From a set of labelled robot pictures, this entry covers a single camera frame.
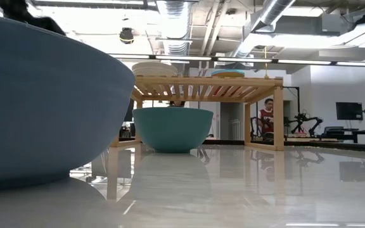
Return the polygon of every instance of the robotic arm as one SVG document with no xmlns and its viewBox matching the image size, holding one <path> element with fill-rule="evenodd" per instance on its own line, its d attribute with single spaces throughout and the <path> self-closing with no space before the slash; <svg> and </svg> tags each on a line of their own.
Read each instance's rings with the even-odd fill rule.
<svg viewBox="0 0 365 228">
<path fill-rule="evenodd" d="M 295 116 L 295 120 L 290 120 L 288 122 L 286 122 L 285 124 L 290 124 L 290 123 L 298 123 L 297 126 L 291 130 L 291 134 L 294 134 L 297 130 L 300 131 L 300 132 L 303 132 L 301 126 L 304 122 L 307 122 L 307 121 L 311 121 L 311 120 L 315 120 L 316 123 L 315 125 L 308 130 L 309 132 L 309 135 L 311 136 L 315 136 L 315 129 L 317 126 L 319 126 L 319 124 L 323 123 L 323 120 L 319 117 L 309 117 L 307 118 L 306 117 L 306 113 L 299 113 L 298 115 Z"/>
</svg>

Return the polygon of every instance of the computer monitor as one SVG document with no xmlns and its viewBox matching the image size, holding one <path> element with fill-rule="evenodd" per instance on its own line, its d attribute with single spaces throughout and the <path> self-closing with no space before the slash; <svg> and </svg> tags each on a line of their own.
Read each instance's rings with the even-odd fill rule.
<svg viewBox="0 0 365 228">
<path fill-rule="evenodd" d="M 361 103 L 336 102 L 338 120 L 362 120 Z"/>
</svg>

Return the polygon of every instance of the security camera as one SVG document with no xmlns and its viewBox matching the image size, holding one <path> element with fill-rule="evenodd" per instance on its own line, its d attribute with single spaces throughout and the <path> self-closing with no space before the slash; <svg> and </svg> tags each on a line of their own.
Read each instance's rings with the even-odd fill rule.
<svg viewBox="0 0 365 228">
<path fill-rule="evenodd" d="M 132 44 L 134 41 L 134 36 L 132 34 L 132 28 L 122 28 L 119 35 L 120 41 L 124 44 Z"/>
</svg>

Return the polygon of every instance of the teal bowl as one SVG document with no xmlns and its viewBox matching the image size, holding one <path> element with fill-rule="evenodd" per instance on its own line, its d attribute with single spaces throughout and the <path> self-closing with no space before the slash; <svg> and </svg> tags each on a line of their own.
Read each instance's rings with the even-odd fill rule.
<svg viewBox="0 0 365 228">
<path fill-rule="evenodd" d="M 157 152 L 184 153 L 207 138 L 213 113 L 195 108 L 140 108 L 133 110 L 136 132 Z"/>
</svg>

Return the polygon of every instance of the person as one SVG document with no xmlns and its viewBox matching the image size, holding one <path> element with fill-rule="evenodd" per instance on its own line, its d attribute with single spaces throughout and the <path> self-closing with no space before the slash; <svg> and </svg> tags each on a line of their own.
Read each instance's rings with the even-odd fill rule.
<svg viewBox="0 0 365 228">
<path fill-rule="evenodd" d="M 185 101 L 170 101 L 169 107 L 183 107 L 184 108 Z"/>
<path fill-rule="evenodd" d="M 258 114 L 258 124 L 261 127 L 262 135 L 273 134 L 274 133 L 274 110 L 273 110 L 274 100 L 267 98 L 264 101 L 265 108 L 259 111 Z"/>
</svg>

